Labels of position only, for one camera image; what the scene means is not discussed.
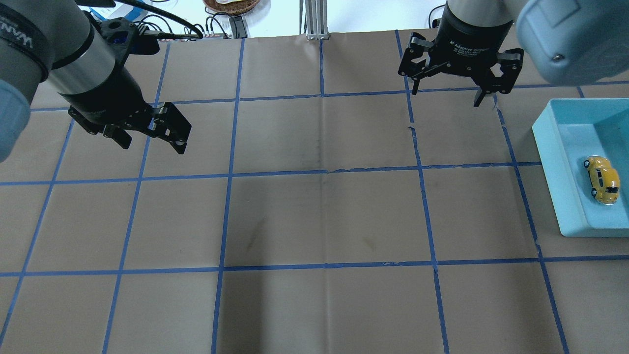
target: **brown basket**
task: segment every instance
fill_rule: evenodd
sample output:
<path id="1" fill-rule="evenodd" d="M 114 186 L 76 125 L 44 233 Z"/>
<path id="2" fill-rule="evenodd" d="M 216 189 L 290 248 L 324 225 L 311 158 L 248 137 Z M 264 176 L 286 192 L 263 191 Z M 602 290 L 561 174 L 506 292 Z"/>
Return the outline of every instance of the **brown basket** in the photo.
<path id="1" fill-rule="evenodd" d="M 258 5 L 259 2 L 260 0 L 243 0 L 237 1 L 235 3 L 219 4 L 215 0 L 203 0 L 205 6 L 209 7 L 210 9 L 216 12 L 226 12 L 228 14 L 246 13 L 247 11 L 253 9 L 256 5 Z"/>

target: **silver metal frame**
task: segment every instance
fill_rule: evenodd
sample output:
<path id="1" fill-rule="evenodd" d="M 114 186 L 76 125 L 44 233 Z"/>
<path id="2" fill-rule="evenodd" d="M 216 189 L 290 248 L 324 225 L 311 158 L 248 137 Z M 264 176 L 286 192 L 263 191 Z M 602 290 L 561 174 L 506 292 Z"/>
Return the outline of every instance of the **silver metal frame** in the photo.
<path id="1" fill-rule="evenodd" d="M 327 0 L 304 0 L 306 3 L 306 38 L 310 40 L 328 39 Z"/>

